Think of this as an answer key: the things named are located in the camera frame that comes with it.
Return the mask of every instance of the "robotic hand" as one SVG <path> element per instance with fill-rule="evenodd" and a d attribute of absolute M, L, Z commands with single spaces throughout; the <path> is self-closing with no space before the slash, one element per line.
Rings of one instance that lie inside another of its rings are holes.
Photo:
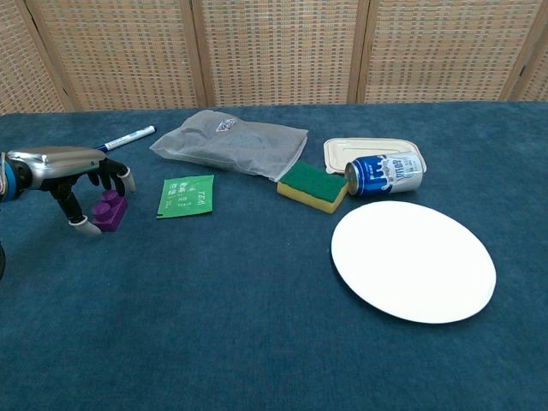
<path fill-rule="evenodd" d="M 2 153 L 0 202 L 17 199 L 25 190 L 49 191 L 70 225 L 84 233 L 101 234 L 82 214 L 72 192 L 72 186 L 85 174 L 93 185 L 98 186 L 100 180 L 107 190 L 111 189 L 112 180 L 120 195 L 125 194 L 125 188 L 135 191 L 129 167 L 107 158 L 104 152 L 85 147 L 51 146 Z M 0 277 L 3 265 L 0 246 Z"/>

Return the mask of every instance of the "yellow sponge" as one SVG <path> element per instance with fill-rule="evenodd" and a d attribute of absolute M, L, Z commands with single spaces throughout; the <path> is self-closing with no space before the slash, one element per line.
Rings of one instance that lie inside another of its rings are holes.
<path fill-rule="evenodd" d="M 321 211 L 334 212 L 347 193 L 347 182 L 298 161 L 277 184 L 281 195 Z"/>

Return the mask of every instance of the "gray plastic bag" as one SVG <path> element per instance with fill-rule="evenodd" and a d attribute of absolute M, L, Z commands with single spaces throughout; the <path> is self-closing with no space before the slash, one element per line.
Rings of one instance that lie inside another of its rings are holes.
<path fill-rule="evenodd" d="M 163 158 L 265 176 L 277 182 L 301 156 L 307 133 L 203 110 L 150 148 Z"/>

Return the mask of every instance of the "green sachet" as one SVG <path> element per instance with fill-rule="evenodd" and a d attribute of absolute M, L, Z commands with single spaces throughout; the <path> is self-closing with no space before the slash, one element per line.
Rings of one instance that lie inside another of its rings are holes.
<path fill-rule="evenodd" d="M 213 176 L 164 181 L 156 218 L 191 216 L 213 210 Z"/>

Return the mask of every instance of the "drink can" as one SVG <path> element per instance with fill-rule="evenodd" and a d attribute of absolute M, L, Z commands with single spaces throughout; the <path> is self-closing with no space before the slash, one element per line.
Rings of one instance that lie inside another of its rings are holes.
<path fill-rule="evenodd" d="M 352 195 L 400 193 L 422 182 L 422 163 L 414 152 L 359 157 L 346 164 L 344 176 Z"/>

